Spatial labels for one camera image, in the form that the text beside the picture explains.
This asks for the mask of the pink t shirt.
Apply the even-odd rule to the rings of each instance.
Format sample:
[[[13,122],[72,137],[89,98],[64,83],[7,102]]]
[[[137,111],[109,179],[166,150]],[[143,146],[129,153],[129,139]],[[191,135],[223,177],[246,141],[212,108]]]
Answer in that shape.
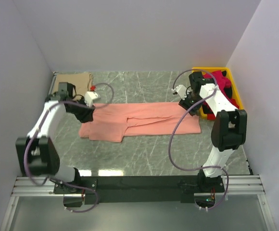
[[[83,123],[80,138],[121,142],[125,136],[170,135],[186,112],[176,102],[96,105],[93,121]]]

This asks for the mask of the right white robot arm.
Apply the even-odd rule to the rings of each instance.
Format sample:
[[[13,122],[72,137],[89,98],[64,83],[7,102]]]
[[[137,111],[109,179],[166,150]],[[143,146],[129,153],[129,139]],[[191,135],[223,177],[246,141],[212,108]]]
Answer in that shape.
[[[245,143],[247,113],[229,101],[212,73],[193,69],[189,81],[189,87],[178,85],[174,89],[181,98],[178,104],[194,116],[205,103],[215,116],[211,131],[213,147],[203,165],[204,176],[197,179],[197,188],[207,192],[214,185],[212,178],[222,174],[222,168],[230,155]]]

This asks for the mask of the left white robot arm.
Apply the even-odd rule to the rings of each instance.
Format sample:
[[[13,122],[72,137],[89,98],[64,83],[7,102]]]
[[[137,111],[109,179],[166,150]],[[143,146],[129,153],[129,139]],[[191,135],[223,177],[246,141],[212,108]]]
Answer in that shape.
[[[21,172],[29,178],[42,176],[47,180],[61,180],[70,193],[79,192],[82,187],[79,171],[61,163],[52,138],[66,113],[73,114],[81,123],[93,121],[93,103],[99,97],[94,90],[81,95],[76,93],[75,85],[59,83],[58,89],[46,97],[43,111],[34,127],[25,137],[16,140]]]

